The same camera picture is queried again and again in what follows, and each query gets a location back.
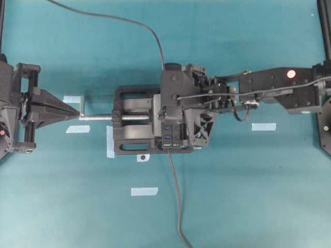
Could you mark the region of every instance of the red dot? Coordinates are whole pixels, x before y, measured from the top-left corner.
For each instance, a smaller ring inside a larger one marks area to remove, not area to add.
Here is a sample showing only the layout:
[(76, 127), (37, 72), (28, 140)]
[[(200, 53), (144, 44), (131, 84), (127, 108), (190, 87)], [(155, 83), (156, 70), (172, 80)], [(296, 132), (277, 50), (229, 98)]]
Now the red dot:
[(294, 78), (295, 75), (296, 75), (295, 70), (289, 70), (288, 73), (287, 73), (287, 76), (288, 76), (288, 78), (290, 78), (290, 79)]

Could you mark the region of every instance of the cable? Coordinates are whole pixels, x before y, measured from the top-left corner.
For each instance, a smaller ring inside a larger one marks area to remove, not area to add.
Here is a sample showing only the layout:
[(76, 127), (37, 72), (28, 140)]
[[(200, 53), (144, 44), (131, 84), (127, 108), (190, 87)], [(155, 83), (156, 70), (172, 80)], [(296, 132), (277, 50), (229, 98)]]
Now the cable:
[(69, 6), (66, 6), (64, 4), (60, 4), (58, 3), (57, 1), (54, 1), (54, 0), (46, 0), (46, 1), (49, 1), (55, 5), (58, 5), (62, 8), (65, 8), (65, 9), (68, 9), (68, 10), (71, 10), (73, 12), (76, 12), (76, 13), (80, 13), (80, 14), (85, 14), (85, 15), (90, 15), (92, 17), (105, 17), (105, 18), (111, 18), (111, 19), (116, 19), (116, 20), (119, 20), (119, 21), (123, 21), (123, 22), (128, 22), (128, 23), (132, 23), (132, 24), (135, 24), (135, 25), (138, 25), (138, 26), (141, 26), (141, 27), (144, 27), (146, 28), (148, 31), (150, 31), (152, 33), (152, 35), (154, 36), (158, 46), (159, 46), (159, 50), (160, 50), (160, 57), (161, 57), (161, 66), (162, 66), (162, 70), (164, 70), (164, 57), (163, 57), (163, 51), (162, 51), (162, 47), (161, 47), (161, 43), (160, 43), (160, 40), (159, 38), (157, 37), (156, 33), (154, 32), (154, 30), (141, 23), (141, 22), (137, 22), (137, 21), (134, 21), (134, 20), (131, 20), (131, 19), (127, 19), (127, 18), (122, 18), (122, 17), (116, 17), (114, 15), (109, 15), (109, 14), (98, 14), (98, 13), (91, 13), (91, 12), (86, 12), (86, 11), (82, 11), (82, 10), (78, 10), (78, 9), (74, 9), (74, 8), (71, 8)]
[(176, 170), (174, 167), (174, 162), (172, 161), (172, 156), (171, 156), (171, 152), (170, 150), (168, 150), (168, 156), (169, 156), (169, 161), (170, 161), (170, 168), (172, 171), (172, 174), (174, 175), (174, 182), (176, 185), (176, 191), (177, 191), (177, 208), (178, 208), (178, 218), (177, 218), (177, 231), (178, 234), (180, 236), (180, 238), (182, 239), (182, 241), (184, 242), (184, 244), (186, 245), (187, 248), (192, 248), (192, 246), (190, 245), (190, 243), (187, 241), (187, 239), (185, 238), (185, 236), (182, 233), (182, 205), (181, 205), (181, 199), (180, 199), (180, 187), (179, 187), (179, 183), (177, 180), (177, 176), (176, 176)]
[(257, 90), (257, 91), (252, 91), (252, 92), (247, 92), (247, 93), (213, 93), (213, 94), (197, 94), (197, 95), (191, 95), (191, 96), (185, 96), (185, 97), (178, 97), (177, 100), (181, 99), (188, 99), (188, 98), (196, 98), (196, 97), (214, 97), (214, 96), (249, 96), (249, 95), (254, 95), (254, 94), (264, 94), (268, 92), (274, 92), (274, 91), (280, 91), (280, 90), (287, 90), (287, 89), (297, 89), (297, 88), (302, 88), (302, 87), (307, 87), (310, 85), (313, 85), (321, 80), (328, 80), (331, 79), (331, 76), (325, 76), (320, 79), (316, 79), (314, 81), (311, 81), (307, 84), (301, 84), (301, 85), (296, 85), (296, 86), (288, 86), (288, 87), (280, 87), (276, 89), (266, 89), (266, 90)]
[(243, 119), (241, 119), (238, 114), (237, 114), (237, 111), (234, 111), (233, 112), (233, 116), (234, 118), (237, 120), (237, 121), (240, 121), (240, 122), (244, 122), (244, 121), (247, 121), (248, 118), (249, 118), (249, 114), (250, 114), (250, 107), (247, 108), (247, 111), (246, 111), (246, 115)]

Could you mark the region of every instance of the blue tape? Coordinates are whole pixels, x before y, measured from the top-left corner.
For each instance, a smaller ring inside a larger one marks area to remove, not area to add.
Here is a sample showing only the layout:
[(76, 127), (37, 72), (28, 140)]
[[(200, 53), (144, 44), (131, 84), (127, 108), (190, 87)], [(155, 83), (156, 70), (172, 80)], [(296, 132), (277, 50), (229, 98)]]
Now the blue tape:
[(114, 153), (114, 138), (113, 138), (113, 127), (107, 126), (107, 158), (113, 159)]

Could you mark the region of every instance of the threaded rod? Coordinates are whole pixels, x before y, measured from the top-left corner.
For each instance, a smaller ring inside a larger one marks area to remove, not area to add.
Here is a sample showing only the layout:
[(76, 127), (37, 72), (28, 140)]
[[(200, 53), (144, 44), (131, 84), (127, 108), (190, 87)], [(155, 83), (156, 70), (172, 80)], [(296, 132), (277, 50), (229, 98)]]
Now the threaded rod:
[[(79, 120), (83, 121), (109, 121), (112, 120), (111, 115), (90, 115), (80, 116)], [(122, 120), (149, 120), (148, 115), (122, 115)]]

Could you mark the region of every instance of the painter's tape strip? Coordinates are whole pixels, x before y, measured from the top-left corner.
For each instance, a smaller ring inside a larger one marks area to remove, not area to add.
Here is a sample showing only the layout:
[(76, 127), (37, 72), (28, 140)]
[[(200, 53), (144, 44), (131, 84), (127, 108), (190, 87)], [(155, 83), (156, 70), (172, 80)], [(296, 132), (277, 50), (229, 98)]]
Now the painter's tape strip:
[(276, 123), (252, 123), (252, 131), (275, 131)]
[(90, 130), (89, 126), (70, 126), (66, 133), (89, 133)]
[(159, 191), (158, 187), (155, 188), (131, 188), (131, 196), (151, 196), (156, 195)]
[(81, 102), (81, 97), (77, 97), (77, 96), (64, 96), (63, 97), (63, 102), (65, 102), (65, 103), (80, 103)]
[(113, 138), (112, 126), (107, 126), (106, 136), (107, 136), (107, 158), (113, 159), (115, 157), (115, 153), (114, 153), (114, 138)]

